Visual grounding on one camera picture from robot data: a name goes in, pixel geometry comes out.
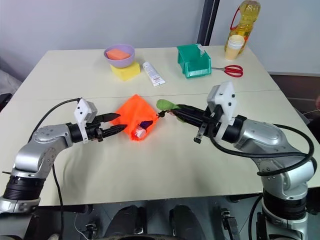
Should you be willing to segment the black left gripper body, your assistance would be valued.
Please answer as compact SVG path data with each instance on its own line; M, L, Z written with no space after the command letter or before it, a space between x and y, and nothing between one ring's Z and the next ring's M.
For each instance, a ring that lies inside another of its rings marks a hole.
M103 129L101 128L102 121L95 119L93 122L86 123L86 134L88 140L91 141L103 141Z

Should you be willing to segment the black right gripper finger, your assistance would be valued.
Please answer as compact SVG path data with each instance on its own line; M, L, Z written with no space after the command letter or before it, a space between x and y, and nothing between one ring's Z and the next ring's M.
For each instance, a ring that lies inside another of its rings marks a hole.
M191 116L202 117L205 114L205 110L199 109L191 105L179 104L178 107L184 113Z
M201 126L203 123L203 120L200 117L185 111L173 110L172 114L175 115L180 121L193 126Z

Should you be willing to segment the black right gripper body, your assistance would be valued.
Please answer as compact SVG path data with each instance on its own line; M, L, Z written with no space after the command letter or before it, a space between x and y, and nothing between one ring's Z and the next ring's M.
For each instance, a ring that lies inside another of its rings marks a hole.
M205 110L201 110L200 113L197 114L201 125L193 141L200 144L203 136L208 137L209 139L213 138L215 136L215 129L219 124L223 113L220 104L214 107L213 112L210 111L209 106L207 106Z

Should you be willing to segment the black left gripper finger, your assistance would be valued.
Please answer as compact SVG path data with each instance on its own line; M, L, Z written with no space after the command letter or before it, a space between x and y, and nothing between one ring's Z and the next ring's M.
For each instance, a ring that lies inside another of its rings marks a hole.
M121 115L118 113L105 113L105 114L101 114L101 115L97 115L96 116L96 121L99 123L107 123L110 121L115 120L116 118L120 117Z
M128 125L127 124L117 124L113 125L108 129L103 129L102 130L102 137L107 138L113 135L116 135L120 132L122 132Z

